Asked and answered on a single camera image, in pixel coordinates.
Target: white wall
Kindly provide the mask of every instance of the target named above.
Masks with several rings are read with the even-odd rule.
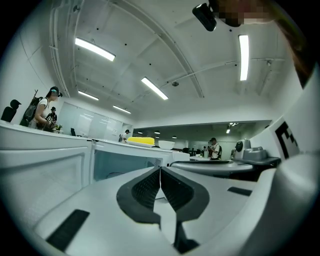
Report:
[[[0,114],[13,99],[21,105],[12,123],[19,124],[35,90],[37,97],[45,97],[49,89],[58,86],[49,49],[50,3],[42,2],[15,33],[0,66]],[[59,114],[63,99],[51,102]]]
[[[285,67],[281,73],[281,79],[277,86],[270,92],[270,104],[273,109],[273,120],[282,116],[293,103],[300,97],[303,89],[301,87],[292,58],[285,62]]]
[[[272,120],[273,109],[266,97],[256,94],[218,94],[215,98],[185,99],[185,104],[166,100],[157,109],[150,105],[141,113],[137,128]]]

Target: white ceiling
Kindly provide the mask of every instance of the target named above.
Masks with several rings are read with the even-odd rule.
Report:
[[[239,122],[237,125],[230,128],[229,135],[239,136],[241,133],[251,130],[255,125],[259,123],[267,126],[270,121],[257,121],[257,122]],[[133,133],[135,136],[153,137],[159,136],[160,138],[168,139],[172,136],[177,136],[178,139],[189,140],[190,137],[201,140],[203,137],[221,136],[227,135],[226,131],[228,123],[213,123],[213,124],[195,124],[195,125],[175,125],[175,126],[161,126],[161,127],[150,127],[134,129]]]
[[[78,89],[133,113],[143,113],[150,104],[164,106],[141,82],[143,77],[161,88],[169,102],[181,104],[199,98],[210,101],[219,93],[267,97],[287,58],[277,26],[271,22],[233,28],[218,20],[216,30],[208,32],[192,14],[202,2],[86,0],[76,37],[116,58],[111,62],[76,46]],[[250,62],[248,79],[240,84],[241,34],[249,36]],[[176,80],[179,86],[174,87],[171,83]]]

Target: black backpack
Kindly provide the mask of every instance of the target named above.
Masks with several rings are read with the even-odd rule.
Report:
[[[221,155],[222,155],[222,147],[221,147],[221,145],[219,144],[218,158],[221,159]]]
[[[39,102],[43,99],[43,97],[34,98],[26,111],[24,112],[23,118],[20,122],[21,126],[28,126],[29,122],[35,117],[37,106]]]

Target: yellow object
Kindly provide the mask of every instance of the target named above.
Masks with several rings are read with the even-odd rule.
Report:
[[[129,142],[139,142],[139,143],[144,143],[144,144],[149,144],[149,145],[154,145],[155,144],[155,139],[150,138],[150,137],[130,137],[128,138]]]

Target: white panel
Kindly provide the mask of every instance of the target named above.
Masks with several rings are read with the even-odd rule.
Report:
[[[87,147],[0,150],[0,157],[3,199],[11,214],[29,227],[88,185]]]

